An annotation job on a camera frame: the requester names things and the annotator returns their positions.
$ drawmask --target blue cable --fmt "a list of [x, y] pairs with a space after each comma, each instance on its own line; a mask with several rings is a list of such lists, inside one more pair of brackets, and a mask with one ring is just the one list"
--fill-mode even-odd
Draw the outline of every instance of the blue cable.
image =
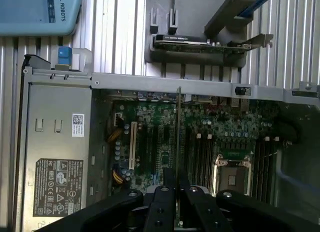
[[255, 10], [257, 10], [259, 7], [261, 7], [266, 1], [268, 0], [256, 0], [255, 3], [250, 5], [248, 8], [246, 8], [244, 11], [242, 11], [238, 16], [249, 18], [253, 15]]

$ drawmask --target blue box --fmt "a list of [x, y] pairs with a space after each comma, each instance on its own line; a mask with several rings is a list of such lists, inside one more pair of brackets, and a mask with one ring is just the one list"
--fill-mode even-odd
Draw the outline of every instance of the blue box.
[[59, 46], [58, 64], [59, 65], [72, 65], [72, 48], [67, 47], [67, 46]]

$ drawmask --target black screw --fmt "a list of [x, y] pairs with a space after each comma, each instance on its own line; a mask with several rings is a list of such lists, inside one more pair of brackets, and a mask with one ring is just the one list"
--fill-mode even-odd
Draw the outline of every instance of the black screw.
[[215, 227], [216, 227], [216, 228], [219, 228], [219, 227], [220, 227], [220, 222], [219, 222], [219, 221], [215, 221], [214, 224], [215, 224]]
[[154, 223], [154, 225], [157, 227], [160, 227], [160, 226], [162, 226], [162, 222], [160, 220], [158, 220]]

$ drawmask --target yellow wire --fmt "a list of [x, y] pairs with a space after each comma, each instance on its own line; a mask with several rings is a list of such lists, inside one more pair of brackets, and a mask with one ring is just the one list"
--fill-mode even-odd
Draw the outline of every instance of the yellow wire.
[[115, 141], [121, 135], [122, 129], [117, 128], [106, 140], [107, 143]]
[[114, 172], [114, 176], [115, 176], [118, 180], [120, 180], [121, 182], [124, 181], [115, 171], [113, 171], [113, 172]]
[[118, 184], [122, 184], [123, 183], [123, 179], [121, 177], [119, 177], [115, 171], [113, 171], [113, 178], [115, 179], [115, 181]]

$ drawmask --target silver metal bar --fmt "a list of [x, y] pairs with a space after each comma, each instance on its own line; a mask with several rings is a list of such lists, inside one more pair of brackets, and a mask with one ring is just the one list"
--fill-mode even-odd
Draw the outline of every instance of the silver metal bar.
[[[93, 73], [93, 89], [113, 89], [176, 93], [177, 86], [182, 94], [230, 97], [251, 100], [282, 101], [291, 104], [314, 105], [320, 109], [320, 100], [315, 97], [293, 96], [292, 90], [258, 85], [243, 85], [216, 81], [158, 78], [108, 73]], [[236, 95], [236, 87], [251, 89], [251, 96]]]

